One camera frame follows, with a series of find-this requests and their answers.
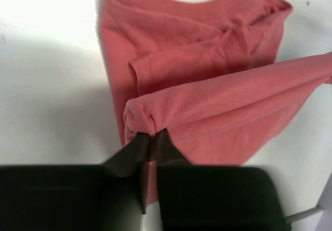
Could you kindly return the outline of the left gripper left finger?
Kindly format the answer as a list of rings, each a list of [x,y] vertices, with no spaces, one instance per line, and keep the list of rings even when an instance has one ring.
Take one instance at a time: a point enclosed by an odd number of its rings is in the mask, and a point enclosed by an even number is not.
[[[132,141],[102,164],[104,172],[112,178],[128,179],[143,214],[146,213],[147,207],[149,142],[149,135],[138,133]]]

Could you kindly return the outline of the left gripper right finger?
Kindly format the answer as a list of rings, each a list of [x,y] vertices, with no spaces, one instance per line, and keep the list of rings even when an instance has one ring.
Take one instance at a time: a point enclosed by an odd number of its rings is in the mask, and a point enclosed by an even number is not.
[[[167,129],[163,129],[155,135],[150,158],[151,161],[162,166],[191,166],[191,163],[173,144]]]

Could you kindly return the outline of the pink t-shirt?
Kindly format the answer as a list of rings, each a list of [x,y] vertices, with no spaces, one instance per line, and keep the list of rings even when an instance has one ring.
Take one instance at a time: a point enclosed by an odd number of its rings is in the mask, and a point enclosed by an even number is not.
[[[166,129],[192,163],[241,165],[331,82],[331,54],[276,62],[285,0],[104,0],[122,146]]]

